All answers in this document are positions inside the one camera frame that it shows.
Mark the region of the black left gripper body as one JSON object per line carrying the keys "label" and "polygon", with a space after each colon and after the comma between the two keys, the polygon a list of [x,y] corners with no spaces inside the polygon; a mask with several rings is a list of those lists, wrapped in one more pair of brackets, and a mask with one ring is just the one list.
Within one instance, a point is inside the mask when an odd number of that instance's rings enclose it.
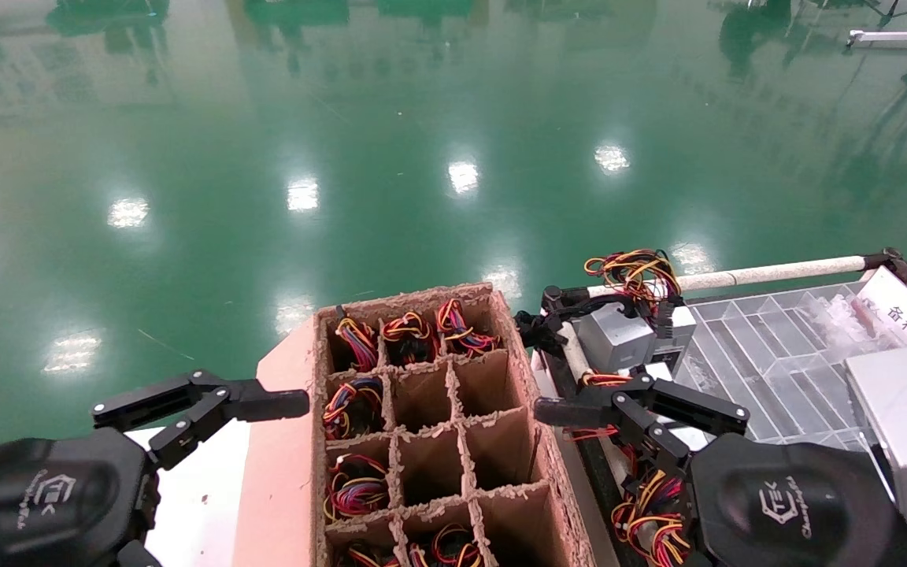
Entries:
{"label": "black left gripper body", "polygon": [[155,525],[154,460],[123,433],[0,444],[0,566],[116,566]]}

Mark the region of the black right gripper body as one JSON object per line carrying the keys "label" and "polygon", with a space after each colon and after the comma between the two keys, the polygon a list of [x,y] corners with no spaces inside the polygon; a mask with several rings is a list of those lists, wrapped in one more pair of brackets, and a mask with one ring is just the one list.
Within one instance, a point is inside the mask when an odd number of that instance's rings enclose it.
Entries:
{"label": "black right gripper body", "polygon": [[690,535],[719,566],[872,566],[898,513],[872,459],[722,435],[691,457]]}

